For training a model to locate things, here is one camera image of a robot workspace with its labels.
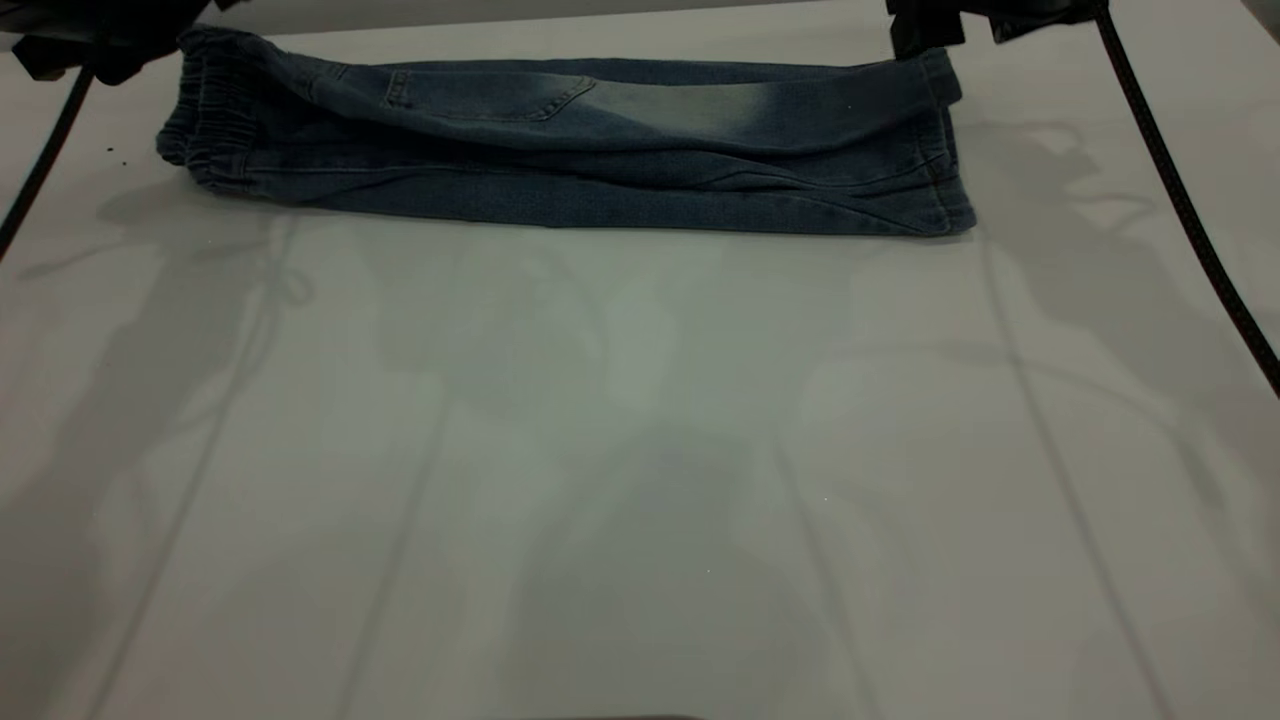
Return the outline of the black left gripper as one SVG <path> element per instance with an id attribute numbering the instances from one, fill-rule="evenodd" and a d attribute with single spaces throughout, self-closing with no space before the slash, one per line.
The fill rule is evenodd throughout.
<path id="1" fill-rule="evenodd" d="M 51 82 L 88 69 L 108 86 L 177 50 L 206 15 L 244 4 L 215 1 L 3 1 L 1 29 L 18 37 L 12 53 L 31 79 Z"/>

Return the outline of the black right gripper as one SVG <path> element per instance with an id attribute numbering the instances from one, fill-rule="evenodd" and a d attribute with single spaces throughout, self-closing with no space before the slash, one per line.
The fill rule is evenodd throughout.
<path id="1" fill-rule="evenodd" d="M 1051 26 L 1094 19 L 1101 1 L 887 1 L 893 56 L 908 60 L 933 49 L 965 42 L 961 15 L 989 22 L 995 42 L 1005 44 Z"/>

